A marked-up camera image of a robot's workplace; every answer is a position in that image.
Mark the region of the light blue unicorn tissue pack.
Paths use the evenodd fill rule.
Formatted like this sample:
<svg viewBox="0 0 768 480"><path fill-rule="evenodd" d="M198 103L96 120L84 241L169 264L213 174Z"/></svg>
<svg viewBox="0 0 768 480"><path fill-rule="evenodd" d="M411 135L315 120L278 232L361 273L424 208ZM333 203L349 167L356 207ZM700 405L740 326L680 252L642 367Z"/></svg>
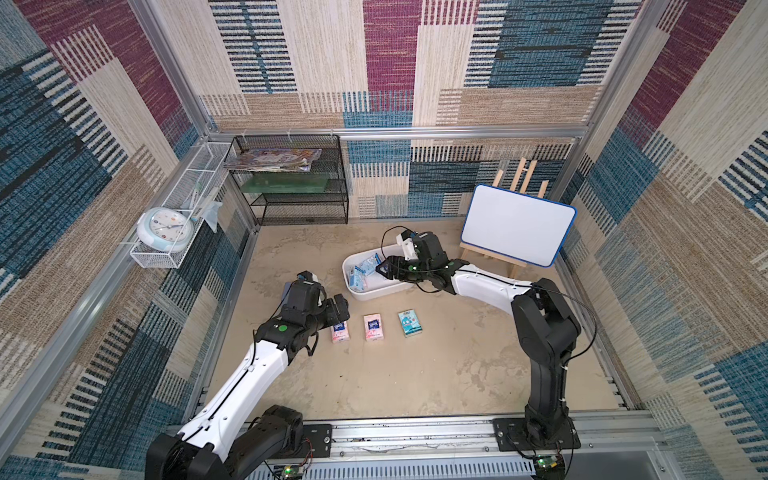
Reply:
<svg viewBox="0 0 768 480"><path fill-rule="evenodd" d="M363 276L370 276L376 272L376 268L383 262L379 252L375 252L366 257L355 266L355 270Z"/></svg>

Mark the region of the white storage box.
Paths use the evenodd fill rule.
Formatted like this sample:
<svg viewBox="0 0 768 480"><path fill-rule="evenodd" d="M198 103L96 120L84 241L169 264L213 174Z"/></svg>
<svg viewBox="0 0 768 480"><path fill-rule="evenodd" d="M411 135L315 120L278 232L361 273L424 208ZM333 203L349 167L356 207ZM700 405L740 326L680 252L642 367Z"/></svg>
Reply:
<svg viewBox="0 0 768 480"><path fill-rule="evenodd" d="M365 288L362 291L355 290L352 286L352 281L350 280L350 275L353 268L374 254L377 254L381 259L383 259L385 256L402 254L402 248L396 244L387 245L384 247L376 247L374 249L352 254L344 259L342 262L342 273L344 274L345 286L356 300L374 300L380 297L406 291L414 287L413 284L396 280L388 280L381 274L373 272L372 274L365 277Z"/></svg>

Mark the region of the teal cartoon tissue pack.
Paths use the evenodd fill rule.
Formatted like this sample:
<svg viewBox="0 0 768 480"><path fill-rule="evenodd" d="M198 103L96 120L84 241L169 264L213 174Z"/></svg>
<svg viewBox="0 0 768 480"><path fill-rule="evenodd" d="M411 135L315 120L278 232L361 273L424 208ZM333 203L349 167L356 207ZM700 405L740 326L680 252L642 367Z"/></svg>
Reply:
<svg viewBox="0 0 768 480"><path fill-rule="evenodd" d="M398 319L405 337L411 337L423 332L418 315L413 309L399 312Z"/></svg>

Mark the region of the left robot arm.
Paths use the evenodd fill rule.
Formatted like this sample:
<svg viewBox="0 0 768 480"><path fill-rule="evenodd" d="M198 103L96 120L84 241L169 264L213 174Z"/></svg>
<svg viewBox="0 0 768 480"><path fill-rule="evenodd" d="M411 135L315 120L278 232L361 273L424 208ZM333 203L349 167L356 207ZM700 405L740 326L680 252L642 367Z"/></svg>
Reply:
<svg viewBox="0 0 768 480"><path fill-rule="evenodd" d="M271 384L300 352L315 352L320 331L350 317L348 300L328 296L308 271L286 289L273 314L253 333L242 363L175 435L160 434L146 454L147 479L245 479L275 454L300 449L303 416L273 406L245 422Z"/></svg>

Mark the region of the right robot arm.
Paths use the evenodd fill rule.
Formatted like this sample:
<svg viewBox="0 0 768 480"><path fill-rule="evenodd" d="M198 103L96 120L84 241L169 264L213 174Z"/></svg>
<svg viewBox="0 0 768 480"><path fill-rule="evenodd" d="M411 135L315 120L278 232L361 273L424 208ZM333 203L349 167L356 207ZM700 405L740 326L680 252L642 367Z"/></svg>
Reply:
<svg viewBox="0 0 768 480"><path fill-rule="evenodd" d="M398 238L401 255L386 254L376 267L388 280L468 297L509 314L530 361L529 399L521 418L493 421L498 448L526 458L547 450L576 450L581 442L566 401L568 367L582 329L556 284L527 282L486 272L463 259L450 259L432 232L409 229Z"/></svg>

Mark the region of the pink Tempo tissue pack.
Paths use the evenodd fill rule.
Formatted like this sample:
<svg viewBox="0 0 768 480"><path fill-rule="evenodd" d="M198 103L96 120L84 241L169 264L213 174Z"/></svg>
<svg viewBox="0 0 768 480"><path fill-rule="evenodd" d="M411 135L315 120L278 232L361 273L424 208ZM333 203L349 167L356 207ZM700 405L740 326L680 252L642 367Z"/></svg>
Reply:
<svg viewBox="0 0 768 480"><path fill-rule="evenodd" d="M343 321L332 326L331 340L333 343L348 341L349 339L350 333L347 321Z"/></svg>
<svg viewBox="0 0 768 480"><path fill-rule="evenodd" d="M365 339L377 341L384 338L382 317L380 314L368 314L363 316Z"/></svg>

